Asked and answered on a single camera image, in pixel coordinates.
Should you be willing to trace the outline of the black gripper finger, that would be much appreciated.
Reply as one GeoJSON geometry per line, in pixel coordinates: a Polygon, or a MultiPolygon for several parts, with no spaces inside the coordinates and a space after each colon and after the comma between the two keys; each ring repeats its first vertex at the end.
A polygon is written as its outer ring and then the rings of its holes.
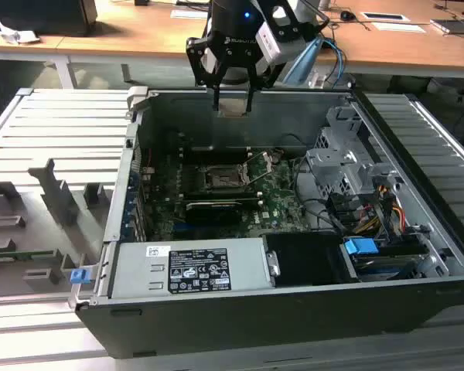
{"type": "Polygon", "coordinates": [[[246,113],[251,112],[254,93],[273,87],[282,71],[283,64],[274,65],[273,67],[269,66],[261,75],[257,74],[256,66],[249,66],[247,68],[249,87],[247,92],[246,113]]]}
{"type": "Polygon", "coordinates": [[[208,72],[202,63],[202,57],[207,49],[211,49],[213,37],[201,39],[190,37],[186,40],[186,55],[197,86],[205,86],[213,90],[213,110],[218,111],[220,99],[221,64],[208,72]]]}

